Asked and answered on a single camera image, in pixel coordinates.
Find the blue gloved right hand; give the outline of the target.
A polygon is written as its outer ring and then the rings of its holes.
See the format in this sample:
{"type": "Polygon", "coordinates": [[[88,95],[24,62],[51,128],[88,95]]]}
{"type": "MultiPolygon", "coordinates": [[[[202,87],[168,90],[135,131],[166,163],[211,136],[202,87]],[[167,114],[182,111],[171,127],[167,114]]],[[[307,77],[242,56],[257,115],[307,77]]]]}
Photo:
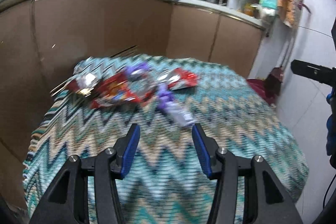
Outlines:
{"type": "Polygon", "coordinates": [[[331,115],[327,119],[327,142],[326,142],[326,153],[327,156],[331,156],[335,153],[335,88],[332,88],[330,94],[326,97],[327,103],[331,107],[331,115]]]}

